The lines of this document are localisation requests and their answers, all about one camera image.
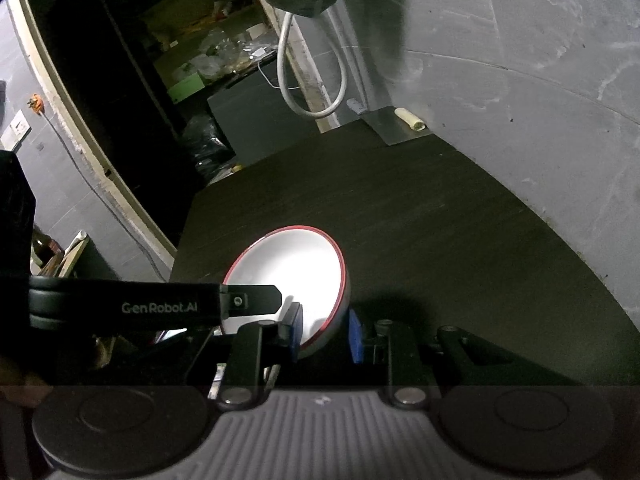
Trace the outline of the green box on shelf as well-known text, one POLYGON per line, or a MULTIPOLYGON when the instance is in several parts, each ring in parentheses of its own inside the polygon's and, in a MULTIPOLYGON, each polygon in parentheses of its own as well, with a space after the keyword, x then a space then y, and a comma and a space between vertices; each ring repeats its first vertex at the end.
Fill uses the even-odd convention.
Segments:
POLYGON ((204 88, 205 84, 201 75, 199 73, 195 73, 171 86, 167 93, 171 102, 179 103, 204 88))

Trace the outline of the white bowl red rim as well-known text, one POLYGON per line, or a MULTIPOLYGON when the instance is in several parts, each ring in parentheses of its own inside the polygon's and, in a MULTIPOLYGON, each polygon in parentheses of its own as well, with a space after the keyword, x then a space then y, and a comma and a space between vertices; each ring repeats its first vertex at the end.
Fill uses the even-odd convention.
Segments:
POLYGON ((298 356, 308 358, 328 344, 348 310, 350 278, 337 242, 313 226, 285 226, 256 240, 235 259, 226 285, 273 285, 282 296, 273 314, 244 315, 221 322, 232 335, 247 323, 281 321, 285 310, 302 306, 303 333, 298 356))

